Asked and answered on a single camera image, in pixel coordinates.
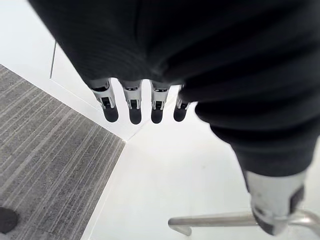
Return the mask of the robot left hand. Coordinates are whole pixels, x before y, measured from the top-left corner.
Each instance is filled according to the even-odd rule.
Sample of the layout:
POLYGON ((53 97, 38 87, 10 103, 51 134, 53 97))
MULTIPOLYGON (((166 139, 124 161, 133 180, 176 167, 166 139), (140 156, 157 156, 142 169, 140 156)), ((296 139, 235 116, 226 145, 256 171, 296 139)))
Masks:
POLYGON ((152 121, 164 93, 228 143, 258 225, 276 236, 302 201, 320 135, 317 0, 32 0, 30 5, 102 104, 117 78, 139 123, 140 82, 152 121))

